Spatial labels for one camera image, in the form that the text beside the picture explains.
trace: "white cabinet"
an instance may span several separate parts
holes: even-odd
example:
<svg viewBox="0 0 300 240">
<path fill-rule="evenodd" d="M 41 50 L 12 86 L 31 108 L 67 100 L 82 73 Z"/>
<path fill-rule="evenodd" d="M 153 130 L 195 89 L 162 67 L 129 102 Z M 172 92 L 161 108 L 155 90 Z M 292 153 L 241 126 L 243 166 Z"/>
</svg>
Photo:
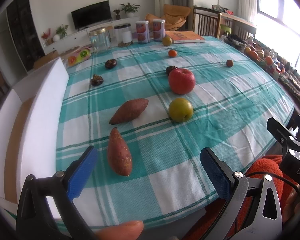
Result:
<svg viewBox="0 0 300 240">
<path fill-rule="evenodd" d="M 54 42 L 51 45 L 47 46 L 43 50 L 46 55 L 54 50 L 58 51 L 58 53 L 60 54 L 64 51 L 64 46 L 65 46 L 65 39 L 61 39 L 60 41 Z"/>
<path fill-rule="evenodd" d="M 54 42 L 51 45 L 43 48 L 44 53 L 47 55 L 48 53 L 56 50 L 58 51 L 59 54 L 62 52 L 65 52 L 68 49 L 74 48 L 76 46 L 85 46 L 90 44 L 90 38 L 88 36 L 88 32 L 101 28 L 101 27 L 107 27 L 107 26 L 116 26 L 118 24 L 123 24 L 123 23 L 130 23 L 131 24 L 131 30 L 132 32 L 136 32 L 136 21 L 139 21 L 140 17 L 133 17 L 133 18 L 124 18 L 120 20 L 115 20 L 111 22 L 105 22 L 101 23 L 98 25 L 94 25 L 92 27 L 89 27 L 87 29 L 84 29 L 82 31 L 78 31 L 76 33 L 70 34 L 60 41 Z M 109 31 L 110 36 L 114 36 L 114 32 L 112 30 Z"/>
</svg>

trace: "orange book cover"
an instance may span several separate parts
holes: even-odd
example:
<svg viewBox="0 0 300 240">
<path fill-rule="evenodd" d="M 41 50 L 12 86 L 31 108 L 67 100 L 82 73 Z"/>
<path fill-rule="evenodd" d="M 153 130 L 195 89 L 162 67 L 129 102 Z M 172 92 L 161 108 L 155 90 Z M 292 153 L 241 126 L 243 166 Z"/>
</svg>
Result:
<svg viewBox="0 0 300 240">
<path fill-rule="evenodd" d="M 173 43 L 187 43 L 187 42 L 205 42 L 205 39 L 200 35 L 188 31 L 188 32 L 166 32 Z"/>
</svg>

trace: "green plant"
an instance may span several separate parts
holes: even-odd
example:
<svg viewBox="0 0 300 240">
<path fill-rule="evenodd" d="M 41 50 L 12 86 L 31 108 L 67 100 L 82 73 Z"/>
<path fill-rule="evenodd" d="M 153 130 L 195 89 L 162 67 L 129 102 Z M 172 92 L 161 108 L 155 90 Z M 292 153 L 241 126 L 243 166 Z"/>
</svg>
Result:
<svg viewBox="0 0 300 240">
<path fill-rule="evenodd" d="M 57 29 L 56 29 L 56 34 L 59 34 L 60 37 L 64 37 L 67 36 L 67 29 L 68 29 L 69 25 L 63 25 L 61 24 Z"/>
<path fill-rule="evenodd" d="M 123 4 L 123 3 L 121 3 L 120 5 L 122 5 L 122 9 L 121 10 L 124 11 L 125 13 L 127 13 L 127 12 L 133 12 L 133 13 L 135 13 L 140 8 L 140 5 L 135 4 L 135 3 L 134 4 L 130 4 L 130 3 Z"/>
<path fill-rule="evenodd" d="M 120 13 L 120 9 L 115 9 L 113 12 L 116 14 L 116 15 L 119 15 L 119 13 Z"/>
</svg>

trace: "red apple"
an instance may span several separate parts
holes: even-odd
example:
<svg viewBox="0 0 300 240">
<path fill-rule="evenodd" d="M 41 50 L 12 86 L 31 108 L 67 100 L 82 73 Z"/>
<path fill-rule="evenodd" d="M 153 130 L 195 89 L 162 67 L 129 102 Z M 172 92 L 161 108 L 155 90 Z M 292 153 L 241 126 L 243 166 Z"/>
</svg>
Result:
<svg viewBox="0 0 300 240">
<path fill-rule="evenodd" d="M 179 95 L 191 92 L 195 85 L 194 74 L 185 68 L 173 69 L 168 76 L 168 81 L 171 90 Z"/>
</svg>

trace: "sweet potato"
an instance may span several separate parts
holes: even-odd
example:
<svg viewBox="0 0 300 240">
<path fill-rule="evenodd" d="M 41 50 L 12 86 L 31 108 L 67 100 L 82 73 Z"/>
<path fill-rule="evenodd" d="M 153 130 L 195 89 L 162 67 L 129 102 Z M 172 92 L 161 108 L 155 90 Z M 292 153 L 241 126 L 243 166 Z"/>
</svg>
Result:
<svg viewBox="0 0 300 240">
<path fill-rule="evenodd" d="M 132 171 L 132 157 L 129 148 L 115 127 L 111 130 L 107 148 L 108 163 L 112 170 L 122 176 Z"/>
<path fill-rule="evenodd" d="M 149 100 L 137 98 L 123 103 L 114 113 L 109 124 L 129 122 L 136 119 L 146 109 Z"/>
</svg>

